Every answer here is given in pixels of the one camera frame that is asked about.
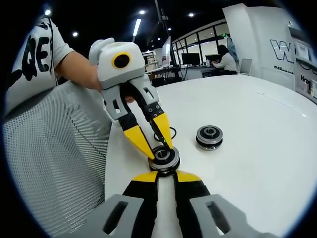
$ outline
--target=woman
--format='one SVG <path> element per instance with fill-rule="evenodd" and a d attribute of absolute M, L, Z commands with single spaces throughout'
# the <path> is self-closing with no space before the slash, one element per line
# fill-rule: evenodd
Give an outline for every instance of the woman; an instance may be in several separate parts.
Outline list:
<path fill-rule="evenodd" d="M 218 53 L 221 55 L 221 62 L 212 62 L 215 68 L 223 69 L 219 71 L 219 75 L 231 75 L 237 74 L 237 66 L 234 58 L 229 53 L 228 48 L 225 45 L 218 47 Z"/>

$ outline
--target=metal bearing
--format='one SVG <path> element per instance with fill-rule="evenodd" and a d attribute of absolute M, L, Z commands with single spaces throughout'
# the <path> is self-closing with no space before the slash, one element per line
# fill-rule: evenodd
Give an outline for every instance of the metal bearing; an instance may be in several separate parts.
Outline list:
<path fill-rule="evenodd" d="M 175 171 L 180 164 L 180 156 L 178 150 L 173 147 L 168 150 L 165 146 L 160 145 L 153 149 L 154 159 L 148 158 L 150 170 L 168 173 Z"/>
<path fill-rule="evenodd" d="M 219 127 L 205 125 L 197 131 L 196 141 L 204 150 L 216 150 L 223 142 L 223 133 Z"/>

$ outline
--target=white table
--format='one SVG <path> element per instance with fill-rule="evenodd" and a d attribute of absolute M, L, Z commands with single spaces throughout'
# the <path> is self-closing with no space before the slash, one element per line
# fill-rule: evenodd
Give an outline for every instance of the white table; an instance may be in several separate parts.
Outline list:
<path fill-rule="evenodd" d="M 317 106 L 268 81 L 244 75 L 190 80 L 158 88 L 162 108 L 177 129 L 180 169 L 200 176 L 211 194 L 244 211 L 260 232 L 286 235 L 301 219 L 317 184 Z M 150 144 L 153 132 L 136 103 L 130 105 Z M 196 146 L 203 125 L 222 129 L 222 146 Z M 147 172 L 144 155 L 112 127 L 105 171 L 105 199 L 122 194 Z M 153 238 L 181 238 L 172 178 L 161 178 Z"/>

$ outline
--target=person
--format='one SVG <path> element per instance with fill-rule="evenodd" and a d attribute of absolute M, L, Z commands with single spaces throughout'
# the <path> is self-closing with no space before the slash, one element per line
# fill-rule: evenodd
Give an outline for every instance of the person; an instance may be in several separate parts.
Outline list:
<path fill-rule="evenodd" d="M 6 85 L 5 115 L 25 100 L 58 85 L 63 76 L 82 87 L 102 91 L 97 66 L 73 50 L 48 18 L 39 18 L 26 37 Z"/>
<path fill-rule="evenodd" d="M 234 61 L 234 58 L 229 53 L 228 48 L 225 45 L 219 45 L 218 47 L 218 53 L 221 56 L 221 62 L 212 62 L 212 65 L 215 68 L 222 69 L 221 71 L 218 71 L 219 75 L 231 75 L 231 74 L 237 74 L 237 66 L 236 62 Z"/>

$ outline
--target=gray gripper base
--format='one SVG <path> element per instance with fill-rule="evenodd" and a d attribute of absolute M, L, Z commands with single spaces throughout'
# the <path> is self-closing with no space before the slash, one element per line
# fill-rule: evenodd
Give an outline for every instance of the gray gripper base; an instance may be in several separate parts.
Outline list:
<path fill-rule="evenodd" d="M 131 238 L 142 203 L 142 198 L 115 194 L 89 214 L 85 225 L 58 238 Z M 107 230 L 111 230 L 111 221 L 117 220 L 116 218 L 119 221 L 110 235 Z"/>
<path fill-rule="evenodd" d="M 130 83 L 138 89 L 141 93 L 146 104 L 149 105 L 154 102 L 159 102 L 159 95 L 155 87 L 151 85 L 149 77 L 147 74 L 144 74 L 142 77 L 134 78 L 130 80 Z"/>
<path fill-rule="evenodd" d="M 209 195 L 190 199 L 202 232 L 202 238 L 278 238 L 271 233 L 260 233 L 247 223 L 246 215 L 222 198 Z M 223 231 L 220 235 L 217 227 Z"/>
<path fill-rule="evenodd" d="M 101 91 L 101 95 L 107 103 L 106 110 L 113 118 L 113 120 L 118 120 L 120 117 L 128 114 L 128 111 L 123 105 L 123 101 L 120 95 L 120 86 L 116 85 L 112 88 L 105 89 Z M 117 102 L 119 111 L 116 110 L 114 102 Z"/>

